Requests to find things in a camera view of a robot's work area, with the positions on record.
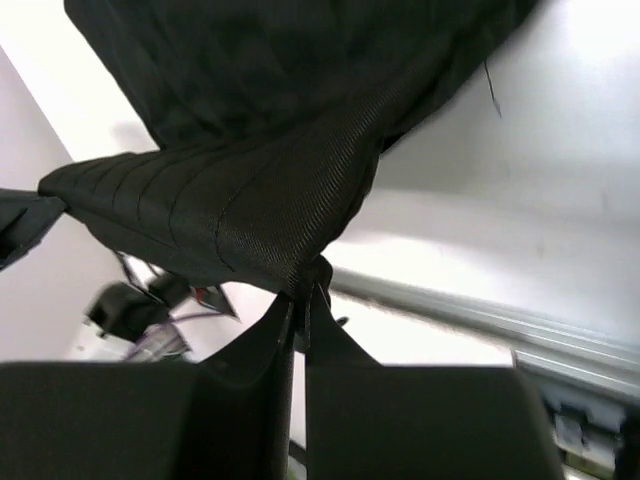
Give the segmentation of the black pleated skirt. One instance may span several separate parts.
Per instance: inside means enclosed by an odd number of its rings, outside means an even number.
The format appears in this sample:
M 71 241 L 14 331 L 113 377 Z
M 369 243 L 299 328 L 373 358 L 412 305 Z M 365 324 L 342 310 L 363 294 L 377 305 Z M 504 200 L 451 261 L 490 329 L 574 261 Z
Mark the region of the black pleated skirt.
M 209 286 L 302 294 L 381 154 L 445 105 L 532 1 L 68 1 L 156 142 L 39 191 L 110 249 Z

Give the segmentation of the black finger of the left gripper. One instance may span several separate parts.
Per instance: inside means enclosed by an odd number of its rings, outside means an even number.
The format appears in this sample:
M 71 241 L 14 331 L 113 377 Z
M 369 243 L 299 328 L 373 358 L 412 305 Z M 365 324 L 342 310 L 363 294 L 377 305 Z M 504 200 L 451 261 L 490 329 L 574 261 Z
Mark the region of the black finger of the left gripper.
M 57 197 L 2 188 L 1 269 L 5 270 L 39 245 L 66 208 Z

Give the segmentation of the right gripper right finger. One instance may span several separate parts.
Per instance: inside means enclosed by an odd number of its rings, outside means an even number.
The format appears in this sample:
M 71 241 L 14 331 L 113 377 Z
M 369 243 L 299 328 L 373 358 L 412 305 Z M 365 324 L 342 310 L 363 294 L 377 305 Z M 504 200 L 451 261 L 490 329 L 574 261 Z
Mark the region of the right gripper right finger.
M 384 366 L 305 308 L 310 479 L 561 479 L 546 410 L 513 367 Z

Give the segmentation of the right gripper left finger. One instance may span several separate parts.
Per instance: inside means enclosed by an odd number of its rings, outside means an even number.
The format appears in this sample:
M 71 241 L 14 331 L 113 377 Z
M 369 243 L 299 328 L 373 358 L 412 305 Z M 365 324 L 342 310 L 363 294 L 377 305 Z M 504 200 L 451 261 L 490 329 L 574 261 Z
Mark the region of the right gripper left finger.
M 8 363 L 5 479 L 282 479 L 293 304 L 199 363 Z

